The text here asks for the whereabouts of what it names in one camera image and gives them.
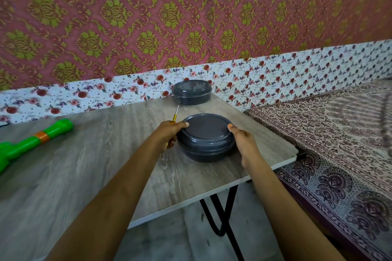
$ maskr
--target patterned bedsheet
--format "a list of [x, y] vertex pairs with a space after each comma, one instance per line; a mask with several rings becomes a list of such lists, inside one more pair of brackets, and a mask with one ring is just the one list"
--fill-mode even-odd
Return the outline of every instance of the patterned bedsheet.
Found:
[[276, 170], [291, 194], [346, 246], [392, 260], [392, 80], [245, 112], [305, 159]]

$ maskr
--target black metal table leg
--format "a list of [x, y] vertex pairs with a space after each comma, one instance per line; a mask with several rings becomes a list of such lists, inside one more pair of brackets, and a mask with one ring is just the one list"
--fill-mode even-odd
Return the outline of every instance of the black metal table leg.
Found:
[[236, 240], [234, 233], [231, 230], [231, 227], [229, 224], [229, 219], [230, 219], [230, 215], [231, 215], [231, 210], [233, 209], [233, 204], [234, 204], [234, 199], [236, 197], [237, 188], [238, 188], [238, 186], [234, 186], [229, 189], [225, 210], [223, 210], [222, 204], [220, 203], [217, 194], [210, 196], [211, 201], [213, 202], [214, 207], [216, 209], [216, 212], [218, 213], [219, 219], [221, 220], [221, 223], [222, 223], [220, 229], [218, 229], [218, 227], [216, 226], [214, 219], [211, 216], [211, 213], [210, 213], [208, 206], [205, 203], [204, 199], [201, 199], [200, 203], [203, 207], [206, 218], [208, 219], [208, 222], [210, 223], [211, 228], [213, 229], [215, 234], [222, 237], [227, 233], [228, 239], [230, 240], [230, 243], [233, 246], [234, 252], [236, 253], [238, 260], [242, 261], [242, 260], [244, 260], [244, 258], [242, 256], [242, 253], [241, 253], [241, 250], [239, 249], [237, 240]]

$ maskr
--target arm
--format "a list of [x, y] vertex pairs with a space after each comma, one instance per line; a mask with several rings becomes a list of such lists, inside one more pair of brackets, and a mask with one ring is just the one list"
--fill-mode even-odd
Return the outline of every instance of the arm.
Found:
[[285, 260], [344, 260], [262, 158], [252, 134], [229, 125]]
[[159, 154], [188, 126], [162, 122], [57, 241], [46, 260], [111, 260], [127, 231]]

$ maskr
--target wooden table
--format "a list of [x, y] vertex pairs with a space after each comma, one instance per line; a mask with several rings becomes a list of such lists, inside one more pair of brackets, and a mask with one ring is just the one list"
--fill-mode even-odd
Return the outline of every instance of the wooden table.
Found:
[[[113, 177], [163, 120], [171, 120], [172, 98], [112, 107], [0, 128], [0, 142], [17, 143], [55, 120], [69, 118], [72, 132], [37, 147], [0, 175], [0, 260], [46, 255], [78, 213]], [[255, 135], [273, 168], [295, 161], [297, 149], [212, 95], [196, 106], [180, 106], [177, 120], [215, 113]], [[250, 179], [240, 154], [210, 164], [194, 162], [176, 144], [161, 154], [129, 228]]]

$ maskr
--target gray lid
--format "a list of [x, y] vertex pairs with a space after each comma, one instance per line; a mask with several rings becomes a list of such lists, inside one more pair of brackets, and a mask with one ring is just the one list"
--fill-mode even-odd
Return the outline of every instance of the gray lid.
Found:
[[177, 133], [178, 140], [184, 145], [201, 151], [219, 151], [230, 149], [234, 143], [234, 135], [228, 130], [230, 121], [214, 114], [191, 115], [184, 119], [189, 123], [187, 128]]
[[182, 97], [195, 97], [210, 93], [213, 90], [205, 80], [184, 80], [173, 87], [173, 94]]

